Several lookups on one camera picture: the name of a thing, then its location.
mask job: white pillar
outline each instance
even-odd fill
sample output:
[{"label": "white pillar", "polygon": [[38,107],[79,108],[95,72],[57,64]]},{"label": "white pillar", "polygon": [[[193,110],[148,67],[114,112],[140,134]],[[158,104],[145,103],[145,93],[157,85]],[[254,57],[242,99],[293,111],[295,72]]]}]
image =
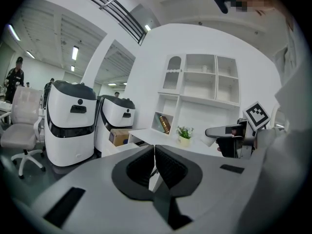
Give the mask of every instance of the white pillar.
[{"label": "white pillar", "polygon": [[104,60],[107,51],[109,50],[114,40],[115,38],[112,37],[112,35],[106,35],[106,37],[100,42],[99,46],[97,47],[93,56],[91,57],[88,67],[84,72],[83,78],[81,80],[81,82],[83,82],[84,85],[93,88],[94,81],[98,74],[98,70]]}]

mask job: white desk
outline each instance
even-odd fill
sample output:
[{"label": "white desk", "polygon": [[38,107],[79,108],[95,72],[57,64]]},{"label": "white desk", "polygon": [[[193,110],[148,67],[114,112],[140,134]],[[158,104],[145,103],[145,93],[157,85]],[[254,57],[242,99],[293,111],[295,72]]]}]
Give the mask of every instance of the white desk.
[{"label": "white desk", "polygon": [[0,101],[0,115],[3,115],[12,110],[12,104]]},{"label": "white desk", "polygon": [[129,131],[129,135],[128,143],[137,143],[143,140],[150,145],[167,145],[198,154],[223,157],[222,153],[217,150],[217,144],[208,147],[200,139],[196,138],[191,139],[191,144],[189,147],[183,147],[177,143],[176,138],[170,138],[166,134],[163,134],[154,129],[132,130]]}]

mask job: white flower pot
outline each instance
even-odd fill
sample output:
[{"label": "white flower pot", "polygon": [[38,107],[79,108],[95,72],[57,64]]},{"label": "white flower pot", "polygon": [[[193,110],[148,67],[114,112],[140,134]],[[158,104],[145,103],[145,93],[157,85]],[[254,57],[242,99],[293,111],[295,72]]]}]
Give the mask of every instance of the white flower pot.
[{"label": "white flower pot", "polygon": [[181,146],[188,147],[188,146],[190,146],[191,139],[183,138],[182,136],[178,135],[178,136],[177,136],[177,142],[178,142]]}]

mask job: small plant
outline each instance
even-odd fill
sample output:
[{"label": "small plant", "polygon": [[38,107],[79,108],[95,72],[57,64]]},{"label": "small plant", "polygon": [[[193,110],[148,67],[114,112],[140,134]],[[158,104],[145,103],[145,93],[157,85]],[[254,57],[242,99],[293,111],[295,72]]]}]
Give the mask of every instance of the small plant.
[{"label": "small plant", "polygon": [[193,130],[194,128],[189,127],[177,127],[176,132],[178,135],[180,135],[183,138],[190,139],[193,136]]}]

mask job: potted plant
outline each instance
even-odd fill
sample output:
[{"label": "potted plant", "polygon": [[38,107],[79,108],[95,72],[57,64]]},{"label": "potted plant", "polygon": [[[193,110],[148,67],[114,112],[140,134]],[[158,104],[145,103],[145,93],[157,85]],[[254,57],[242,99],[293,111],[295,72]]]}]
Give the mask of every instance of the potted plant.
[{"label": "potted plant", "polygon": [[189,127],[177,127],[176,132],[178,134],[177,141],[180,145],[188,147],[193,136],[194,128]]}]

